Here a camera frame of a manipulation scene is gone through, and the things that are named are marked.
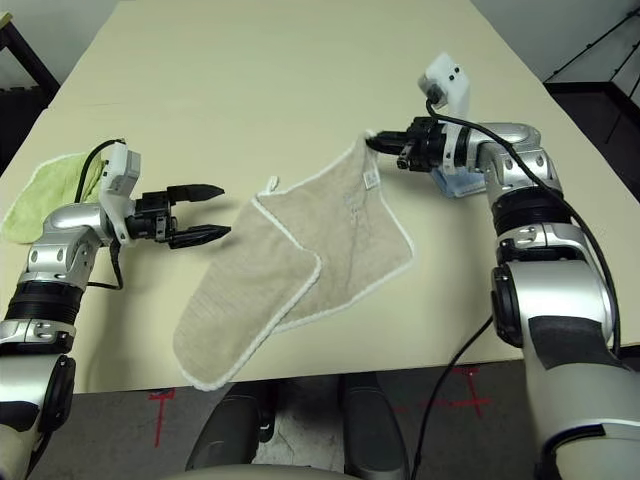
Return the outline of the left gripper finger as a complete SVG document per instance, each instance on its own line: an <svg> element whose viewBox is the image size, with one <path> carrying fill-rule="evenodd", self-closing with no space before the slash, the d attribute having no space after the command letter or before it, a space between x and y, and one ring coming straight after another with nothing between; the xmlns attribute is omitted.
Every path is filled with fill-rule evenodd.
<svg viewBox="0 0 640 480"><path fill-rule="evenodd" d="M167 188L170 203L207 201L223 194L222 188L209 184L178 185Z"/></svg>
<svg viewBox="0 0 640 480"><path fill-rule="evenodd" d="M190 248L218 240L231 232L228 226L199 225L174 232L169 238L171 249Z"/></svg>

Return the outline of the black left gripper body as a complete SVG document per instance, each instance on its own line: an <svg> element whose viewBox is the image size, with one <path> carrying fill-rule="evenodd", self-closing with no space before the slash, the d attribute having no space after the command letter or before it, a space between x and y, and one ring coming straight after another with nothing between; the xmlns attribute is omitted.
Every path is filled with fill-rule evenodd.
<svg viewBox="0 0 640 480"><path fill-rule="evenodd" d="M135 200L134 212L125 219L131 239L149 239L175 245L177 219L171 208L177 203L177 190L145 192Z"/></svg>

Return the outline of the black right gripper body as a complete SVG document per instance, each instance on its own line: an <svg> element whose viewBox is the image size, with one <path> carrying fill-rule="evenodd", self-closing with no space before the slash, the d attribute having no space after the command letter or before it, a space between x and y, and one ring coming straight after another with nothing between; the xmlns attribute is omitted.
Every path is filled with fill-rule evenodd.
<svg viewBox="0 0 640 480"><path fill-rule="evenodd" d="M397 167L429 173L443 164L446 146L445 124L431 117L415 117L405 132Z"/></svg>

